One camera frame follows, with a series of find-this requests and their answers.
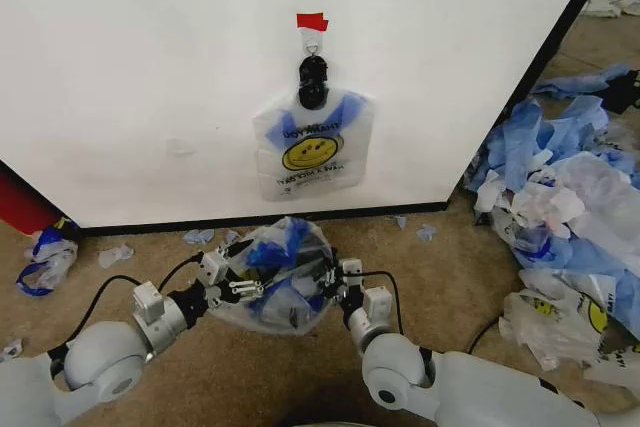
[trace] pile of plastic bags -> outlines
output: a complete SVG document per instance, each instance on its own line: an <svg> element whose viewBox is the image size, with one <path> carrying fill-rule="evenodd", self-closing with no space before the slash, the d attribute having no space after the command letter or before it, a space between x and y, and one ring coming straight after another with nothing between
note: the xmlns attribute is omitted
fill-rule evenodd
<svg viewBox="0 0 640 427"><path fill-rule="evenodd" d="M560 358L587 362L594 372L611 355L640 357L638 152L601 102L579 96L557 119L544 118L533 98L521 102L465 174L477 214L488 215L522 267L536 271L523 272L528 289L505 300L501 331L529 345L547 369ZM589 309L584 315L587 301L605 319L598 329ZM611 347L614 325L627 335ZM610 381L604 372L596 378Z"/></svg>

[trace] red object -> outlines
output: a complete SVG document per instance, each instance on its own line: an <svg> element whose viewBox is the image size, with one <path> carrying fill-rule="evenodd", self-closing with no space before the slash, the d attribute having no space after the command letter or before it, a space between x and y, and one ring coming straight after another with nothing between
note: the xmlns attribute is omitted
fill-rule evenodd
<svg viewBox="0 0 640 427"><path fill-rule="evenodd" d="M60 218L48 202L12 176L0 171L0 219L31 235Z"/></svg>
<svg viewBox="0 0 640 427"><path fill-rule="evenodd" d="M324 13L317 14L296 14L298 20L298 28L306 27L307 29L319 30L324 32L327 30L329 21L324 19Z"/></svg>

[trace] black cable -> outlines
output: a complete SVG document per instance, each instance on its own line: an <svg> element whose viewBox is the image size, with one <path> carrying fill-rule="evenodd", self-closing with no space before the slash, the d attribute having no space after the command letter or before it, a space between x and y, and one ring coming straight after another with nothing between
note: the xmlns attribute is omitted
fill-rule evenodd
<svg viewBox="0 0 640 427"><path fill-rule="evenodd" d="M474 349L476 348L476 345L478 345L478 342L480 341L480 339L482 338L482 336L484 334L486 334L489 329L491 327L493 327L494 325L497 325L497 323L500 321L500 317L502 317L503 313L500 312L500 314L497 317L494 317L493 319L491 319L487 325L485 325L482 330L480 332L478 332L476 334L476 336L473 338L473 340L471 341L471 344L469 345L469 348L467 349L467 354L472 355Z"/></svg>
<svg viewBox="0 0 640 427"><path fill-rule="evenodd" d="M398 316L398 330L401 335L404 335L404 328L402 327L402 314L400 313L400 293L398 292L398 284L396 284L396 279L393 278L390 272L385 270L374 270L372 272L362 272L360 274L342 274L343 277L369 277L372 275L385 275L391 280L393 284L393 292L396 297L396 315Z"/></svg>
<svg viewBox="0 0 640 427"><path fill-rule="evenodd" d="M89 320L89 317L91 317L91 314L93 313L93 309L96 308L98 300L100 300L100 296L103 294L105 289L109 286L109 284L111 282L113 282L114 280L126 280L126 281L131 282L132 284L134 284L136 286L140 285L140 282L138 282L133 277L129 277L128 275L114 275L113 277L109 277L107 280L105 280L104 283L100 286L100 288L96 292L96 295L93 296L93 300L91 301L91 305L89 305L89 308L84 313L84 316L82 317L82 320L80 321L80 323L78 324L76 329L69 336L69 338L64 341L65 344L67 342L71 342L73 339L75 339L78 336L80 331L84 328L85 324Z"/></svg>
<svg viewBox="0 0 640 427"><path fill-rule="evenodd" d="M200 262L202 260L203 256L204 256L204 252L198 252L196 255L193 255L193 256L189 257L188 259L183 260L178 265L176 265L171 270L171 272L169 272L164 277L164 279L162 279L162 282L160 282L160 287L158 287L158 292L162 292L162 289L171 280L171 277L173 277L176 274L176 272L178 272L182 267L184 267L187 264L190 264L191 262Z"/></svg>

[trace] white plastic bag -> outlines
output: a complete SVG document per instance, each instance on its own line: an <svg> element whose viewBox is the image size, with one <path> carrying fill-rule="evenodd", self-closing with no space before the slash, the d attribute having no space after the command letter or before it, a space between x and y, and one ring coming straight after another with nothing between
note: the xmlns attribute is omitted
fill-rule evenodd
<svg viewBox="0 0 640 427"><path fill-rule="evenodd" d="M285 200L360 182L373 116L366 98L333 88L318 109L302 107L296 94L258 115L253 124L263 197Z"/></svg>
<svg viewBox="0 0 640 427"><path fill-rule="evenodd" d="M320 227L285 217L232 245L242 250L229 259L230 269L243 280L260 280L264 294L247 303L223 302L211 313L268 334L304 335L313 329L330 305L323 289L333 253Z"/></svg>
<svg viewBox="0 0 640 427"><path fill-rule="evenodd" d="M505 298L501 334L527 344L543 370L562 358L596 363L615 279L551 269L523 270L520 278L527 289Z"/></svg>
<svg viewBox="0 0 640 427"><path fill-rule="evenodd" d="M640 191L626 174L590 152L553 164L557 181L575 191L587 212L571 220L571 230L629 265L640 276Z"/></svg>

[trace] black hook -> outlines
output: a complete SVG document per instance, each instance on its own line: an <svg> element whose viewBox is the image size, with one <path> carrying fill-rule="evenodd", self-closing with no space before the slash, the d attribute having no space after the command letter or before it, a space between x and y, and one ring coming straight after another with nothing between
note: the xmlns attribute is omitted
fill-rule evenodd
<svg viewBox="0 0 640 427"><path fill-rule="evenodd" d="M310 55L300 64L298 97L305 109L321 108L327 100L327 63L319 55Z"/></svg>

